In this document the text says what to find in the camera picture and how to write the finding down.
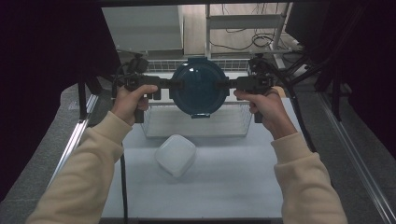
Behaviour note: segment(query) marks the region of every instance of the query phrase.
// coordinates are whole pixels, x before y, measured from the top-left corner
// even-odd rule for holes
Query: aluminum rail
[[[329,117],[329,120],[332,123],[332,126],[337,132],[337,135],[340,138],[347,155],[349,156],[353,166],[355,167],[359,177],[361,178],[363,186],[366,188],[373,203],[375,204],[379,215],[384,220],[384,223],[395,224],[396,216],[392,208],[390,207],[387,197],[383,193],[380,186],[378,186],[366,164],[364,163],[363,159],[361,158],[361,154],[356,149],[353,141],[350,139],[347,130],[344,128],[343,123],[338,121],[337,118],[332,114],[330,102],[326,96],[326,93],[320,93],[319,99],[322,107],[324,108],[327,116]]]
[[[76,149],[76,147],[78,146],[79,140],[81,139],[81,136],[84,133],[85,129],[87,128],[88,122],[90,121],[92,111],[96,105],[98,98],[99,97],[96,95],[91,95],[90,99],[88,100],[88,102],[87,102],[87,118],[85,118],[82,122],[79,122],[76,125],[76,128],[73,131],[73,133],[69,139],[69,142],[66,145],[66,148],[64,149],[64,154],[62,155],[61,159],[59,160],[59,163],[56,166],[55,172],[53,173],[48,186],[50,185],[50,183],[52,183],[53,178],[62,169],[62,167],[64,166],[64,163],[67,161],[67,159],[69,158],[72,151],[74,149]]]

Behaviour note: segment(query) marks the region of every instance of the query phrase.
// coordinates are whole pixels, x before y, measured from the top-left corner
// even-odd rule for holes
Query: right hand
[[[134,110],[137,108],[147,110],[149,108],[148,98],[142,98],[142,96],[156,90],[158,90],[158,87],[154,85],[143,85],[135,91],[128,91],[125,87],[121,87],[111,112],[132,126],[135,122]]]
[[[250,94],[244,91],[234,91],[233,94],[241,100],[250,101],[250,113],[262,113],[262,124],[270,131],[275,140],[297,133],[277,90],[271,89],[265,95]]]

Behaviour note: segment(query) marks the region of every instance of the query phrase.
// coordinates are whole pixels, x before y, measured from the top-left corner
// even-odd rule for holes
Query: handle
[[[134,123],[144,123],[144,122],[145,122],[145,111],[137,108],[134,111]]]
[[[262,113],[256,112],[254,114],[254,122],[255,123],[262,123]]]

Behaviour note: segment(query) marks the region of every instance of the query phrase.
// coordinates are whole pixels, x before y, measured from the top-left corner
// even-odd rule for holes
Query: sweater sleeve
[[[111,112],[87,129],[26,223],[98,223],[129,131],[131,126]]]
[[[285,224],[347,223],[338,194],[318,153],[295,133],[272,142],[277,156],[276,179],[283,194]]]

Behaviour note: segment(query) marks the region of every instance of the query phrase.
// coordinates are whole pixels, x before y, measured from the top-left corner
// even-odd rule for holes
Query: person
[[[134,125],[136,107],[146,110],[156,86],[136,91],[119,89],[116,102],[106,117],[88,128],[81,144],[70,155],[39,200],[26,223],[98,223],[114,173],[123,152],[121,142]],[[347,223],[347,218],[329,174],[318,153],[312,153],[298,133],[276,90],[265,95],[235,91],[250,101],[250,112],[263,114],[262,124],[274,137],[277,156],[276,179],[283,194],[284,223]]]

